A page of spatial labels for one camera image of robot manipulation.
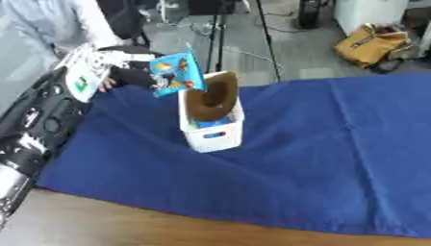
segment yellow bag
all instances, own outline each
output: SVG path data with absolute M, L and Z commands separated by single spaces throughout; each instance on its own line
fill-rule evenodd
M 337 52 L 346 60 L 365 68 L 379 63 L 391 52 L 410 48 L 408 33 L 389 27 L 365 24 L 341 41 L 336 47 Z

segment blue book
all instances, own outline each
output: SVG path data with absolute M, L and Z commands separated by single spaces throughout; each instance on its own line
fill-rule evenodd
M 151 61 L 150 72 L 157 82 L 154 91 L 156 97 L 182 89 L 205 90 L 202 71 L 190 46 L 188 53 L 168 55 Z

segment navy blue tablecloth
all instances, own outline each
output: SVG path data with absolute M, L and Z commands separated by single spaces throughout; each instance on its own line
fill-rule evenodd
M 176 95 L 100 94 L 38 184 L 196 217 L 431 237 L 431 74 L 246 87 L 241 100 L 243 145 L 199 154 Z

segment tripod leg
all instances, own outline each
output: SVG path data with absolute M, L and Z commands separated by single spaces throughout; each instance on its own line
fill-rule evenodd
M 261 2 L 261 0 L 256 0 L 256 2 L 258 4 L 259 15 L 261 16 L 262 25 L 264 26 L 264 32 L 265 32 L 266 42 L 267 42 L 267 46 L 269 48 L 269 53 L 271 55 L 272 64 L 274 65 L 275 74 L 277 76 L 277 80 L 279 82 L 281 82 L 280 71 L 278 70 L 278 65 L 276 63 L 276 59 L 275 59 L 275 55 L 274 55 L 274 49 L 272 47 L 272 38 L 271 38 L 271 36 L 269 34 L 269 30 L 268 30 L 267 25 L 266 25 L 266 20 L 265 20 L 265 15 L 264 15 L 264 8 L 262 8 L 262 2 Z
M 217 19 L 218 19 L 218 10 L 216 11 L 216 13 L 213 16 L 213 27 L 212 27 L 211 35 L 210 35 L 210 51 L 209 51 L 209 54 L 208 54 L 207 71 L 206 71 L 206 73 L 210 73 L 211 72 L 211 63 L 212 63 L 212 60 L 213 60 L 214 43 L 216 41 Z
M 218 42 L 218 63 L 215 66 L 215 72 L 221 71 L 223 67 L 223 46 L 224 46 L 224 31 L 226 28 L 226 14 L 221 16 L 220 21 L 220 41 Z

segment white plastic basket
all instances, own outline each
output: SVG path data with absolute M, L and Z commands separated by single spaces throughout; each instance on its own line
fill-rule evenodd
M 200 153 L 208 153 L 226 150 L 241 145 L 244 112 L 242 110 L 240 98 L 237 99 L 237 104 L 228 114 L 232 123 L 198 129 L 188 118 L 186 107 L 187 93 L 188 92 L 186 90 L 181 90 L 178 94 L 180 106 L 180 127 L 193 150 Z

